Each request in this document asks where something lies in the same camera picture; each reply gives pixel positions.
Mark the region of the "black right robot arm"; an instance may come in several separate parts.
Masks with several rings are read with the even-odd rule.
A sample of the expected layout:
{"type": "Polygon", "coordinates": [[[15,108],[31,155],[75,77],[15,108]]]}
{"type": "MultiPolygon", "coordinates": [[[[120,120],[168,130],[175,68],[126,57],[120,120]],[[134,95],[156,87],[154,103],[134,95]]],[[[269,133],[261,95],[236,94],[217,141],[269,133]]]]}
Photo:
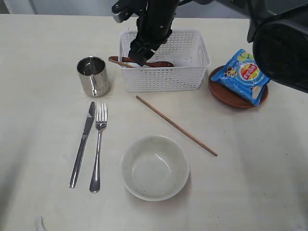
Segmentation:
{"type": "MultiPolygon", "coordinates": [[[[177,7],[186,0],[123,0],[113,7],[126,17],[138,15],[136,38],[129,58],[143,66],[171,35],[177,7]]],[[[308,90],[308,2],[276,13],[271,5],[285,6],[285,0],[223,0],[250,17],[247,41],[261,71],[271,80],[307,92],[308,90]]]]}

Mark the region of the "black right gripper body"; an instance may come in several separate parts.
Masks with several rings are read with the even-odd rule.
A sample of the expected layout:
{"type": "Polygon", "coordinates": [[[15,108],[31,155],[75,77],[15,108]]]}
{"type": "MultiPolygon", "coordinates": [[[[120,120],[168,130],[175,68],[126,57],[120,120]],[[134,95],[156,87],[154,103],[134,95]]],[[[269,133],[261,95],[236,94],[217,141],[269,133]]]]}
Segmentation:
{"type": "Polygon", "coordinates": [[[137,20],[138,33],[134,40],[158,50],[171,34],[178,3],[178,0],[148,0],[144,13],[137,20]]]}

